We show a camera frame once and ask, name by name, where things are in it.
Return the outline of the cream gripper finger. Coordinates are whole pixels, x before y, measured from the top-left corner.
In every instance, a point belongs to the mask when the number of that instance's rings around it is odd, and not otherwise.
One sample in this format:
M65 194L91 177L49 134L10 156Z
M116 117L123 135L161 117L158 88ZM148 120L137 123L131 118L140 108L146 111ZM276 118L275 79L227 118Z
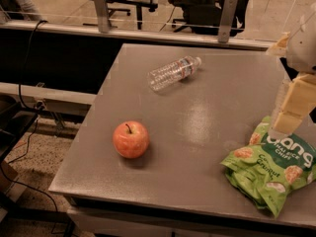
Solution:
M299 73L293 80L285 78L276 94L269 136L283 139L292 135L316 108L316 76Z
M272 44L266 51L267 55L285 57L287 42L289 39L289 32L284 33L281 38Z

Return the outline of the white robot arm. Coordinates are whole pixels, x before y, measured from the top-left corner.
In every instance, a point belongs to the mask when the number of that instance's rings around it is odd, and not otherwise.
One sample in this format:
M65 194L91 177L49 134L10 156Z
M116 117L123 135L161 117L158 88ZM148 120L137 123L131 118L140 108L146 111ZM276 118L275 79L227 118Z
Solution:
M316 4L301 16L299 23L271 45L267 55L285 59L298 74L284 78L276 94L269 136L283 139L292 135L316 107Z

